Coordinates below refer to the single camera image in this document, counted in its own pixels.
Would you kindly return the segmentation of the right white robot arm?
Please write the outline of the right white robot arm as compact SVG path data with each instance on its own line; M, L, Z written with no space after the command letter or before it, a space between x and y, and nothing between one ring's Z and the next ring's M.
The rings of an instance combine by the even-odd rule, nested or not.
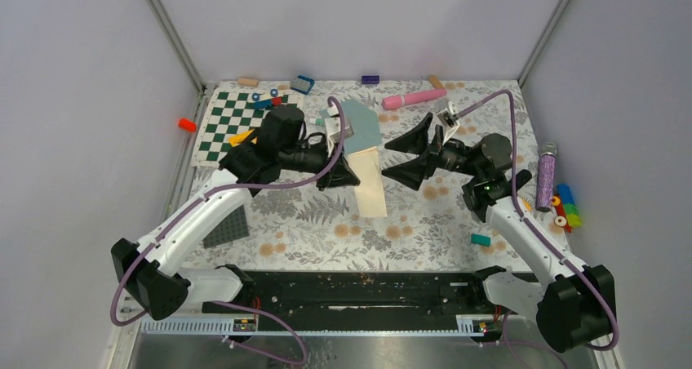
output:
M489 313L498 305L534 321L548 345L560 353L606 335L617 336L612 273L558 247L520 203L516 191L532 175L527 170L505 174L514 168L510 139L490 133L468 146L445 138L441 125L430 136L432 120L427 114L416 127L385 144L387 150L415 157L384 169L383 176L413 190L438 169L470 176L463 186L467 209L498 231L537 279L527 282L500 267L483 269L477 272L478 284L468 291L471 308Z

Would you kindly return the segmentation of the cream paper letter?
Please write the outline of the cream paper letter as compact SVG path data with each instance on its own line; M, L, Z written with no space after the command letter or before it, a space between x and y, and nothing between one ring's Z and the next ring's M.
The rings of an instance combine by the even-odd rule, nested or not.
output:
M360 216L363 218L386 217L388 214L378 149L372 147L351 153L347 156L347 161L360 180L360 184L354 188Z

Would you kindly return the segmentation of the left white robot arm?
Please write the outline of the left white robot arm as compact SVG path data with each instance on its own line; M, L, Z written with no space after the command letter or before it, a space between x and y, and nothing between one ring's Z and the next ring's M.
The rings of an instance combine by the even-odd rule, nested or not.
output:
M110 250L118 285L109 307L112 324L124 327L148 315L168 318L182 306L211 302L235 313L249 309L253 291L229 266L186 269L185 258L220 222L261 191L316 185L357 186L344 161L347 116L331 96L337 131L310 144L301 136L304 113L282 106L269 112L252 136L222 158L209 180L157 228L136 242L125 238Z

